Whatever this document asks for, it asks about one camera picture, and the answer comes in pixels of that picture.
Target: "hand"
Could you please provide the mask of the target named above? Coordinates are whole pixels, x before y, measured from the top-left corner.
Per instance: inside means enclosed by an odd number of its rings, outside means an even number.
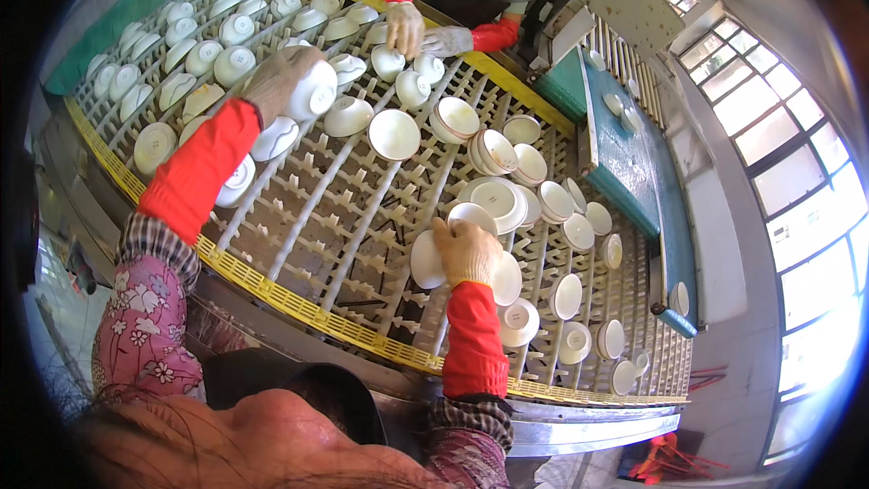
[[[281,49],[260,65],[241,96],[259,110],[263,129],[277,116],[286,115],[284,109],[296,84],[319,60],[326,60],[326,56],[318,48],[292,46]]]
[[[422,37],[421,50],[435,57],[454,57],[473,51],[473,35],[465,27],[430,28]]]
[[[432,220],[434,244],[440,252],[440,265],[451,288],[462,281],[492,287],[501,264],[501,244],[477,224],[459,220],[452,233],[441,218]]]
[[[405,59],[413,59],[420,53],[422,34],[426,22],[413,2],[389,2],[386,10],[386,47],[397,48]]]

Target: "white cotton glove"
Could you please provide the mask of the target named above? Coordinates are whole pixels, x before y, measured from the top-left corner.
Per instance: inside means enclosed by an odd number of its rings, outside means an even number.
[[[473,51],[473,36],[465,27],[430,28],[422,37],[421,50],[435,57],[453,57]]]
[[[389,2],[386,9],[386,47],[397,48],[406,59],[420,53],[426,23],[413,2]]]

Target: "plaid sleeve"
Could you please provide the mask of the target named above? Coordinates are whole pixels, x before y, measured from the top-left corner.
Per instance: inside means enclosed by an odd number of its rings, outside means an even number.
[[[201,268],[196,250],[181,241],[158,218],[133,212],[127,217],[117,242],[115,265],[128,263],[142,255],[159,259],[175,271],[185,296],[196,288],[196,277]]]

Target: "black apron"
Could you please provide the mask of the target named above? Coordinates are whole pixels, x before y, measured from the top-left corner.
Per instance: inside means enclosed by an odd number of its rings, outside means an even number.
[[[504,11],[504,8],[510,5],[503,0],[425,0],[425,2],[468,28],[491,23]]]

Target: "plastic dish rack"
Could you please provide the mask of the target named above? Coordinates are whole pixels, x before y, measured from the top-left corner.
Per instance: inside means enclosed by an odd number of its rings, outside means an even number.
[[[332,18],[358,1],[383,9],[382,0],[340,1],[342,11]],[[310,0],[302,0],[303,7],[309,4]],[[234,8],[206,20],[211,1],[195,0],[193,5],[199,27],[191,38],[218,39],[218,28]],[[141,19],[143,29],[165,35],[166,23],[158,27],[158,13],[159,9]],[[339,92],[361,96],[375,112],[401,107],[395,88],[377,78],[371,68],[368,55],[372,46],[365,40],[370,23],[348,38],[324,43],[320,31],[325,23],[293,34],[293,17],[275,19],[267,7],[252,16],[255,34],[244,45],[254,52],[257,63],[275,53],[285,38],[305,38],[328,58],[352,53],[366,60],[368,71],[363,77],[340,86]],[[119,105],[107,97],[94,97],[93,80],[82,80],[73,96],[67,97],[81,134],[133,201],[138,201],[144,190],[144,178],[132,158],[138,134],[155,121],[164,121],[180,132],[186,97],[202,84],[216,83],[209,71],[184,98],[166,112],[159,111],[161,84],[184,69],[181,61],[169,74],[163,72],[166,51],[161,38],[136,60],[142,71],[138,83],[148,83],[154,91],[123,123]],[[110,62],[122,65],[129,61],[120,56],[116,44],[105,53]],[[299,138],[287,152],[256,163],[256,178],[238,208],[214,209],[197,245],[204,262],[277,311],[295,318],[308,331],[336,339],[329,341],[332,344],[355,345],[370,359],[439,374],[442,357],[449,350],[444,309],[449,291],[424,291],[414,284],[409,269],[410,246],[435,215],[446,217],[455,196],[477,173],[469,164],[466,147],[445,145],[430,134],[426,119],[432,105],[442,96],[462,98],[476,107],[486,127],[495,129],[510,115],[535,115],[543,127],[535,146],[549,162],[550,179],[560,181],[575,169],[570,164],[575,150],[570,144],[569,124],[539,96],[479,53],[447,60],[446,67],[446,74],[433,86],[422,110],[411,112],[422,131],[422,144],[412,158],[387,162],[375,155],[364,132],[335,139],[323,133],[321,120],[302,123]],[[206,114],[240,92],[248,77],[233,87],[224,87],[226,94]],[[580,254],[568,247],[559,227],[545,222],[501,235],[505,249],[520,262],[522,296],[540,307],[541,329],[531,344],[505,348],[510,359],[509,392],[517,397],[586,405],[685,402],[691,343],[649,312],[646,240],[587,182],[579,183],[588,200],[600,201],[612,212],[613,232],[623,241],[621,267],[609,270],[601,261],[603,237],[598,237],[589,252]],[[593,349],[580,364],[557,362],[563,323],[555,321],[545,307],[549,287],[567,272],[579,273],[585,288],[582,308],[574,320],[589,325],[618,319],[625,329],[622,358],[630,359],[640,347],[651,358],[650,368],[627,396],[611,393],[609,375],[615,363],[602,360]],[[375,353],[376,358],[368,353]]]

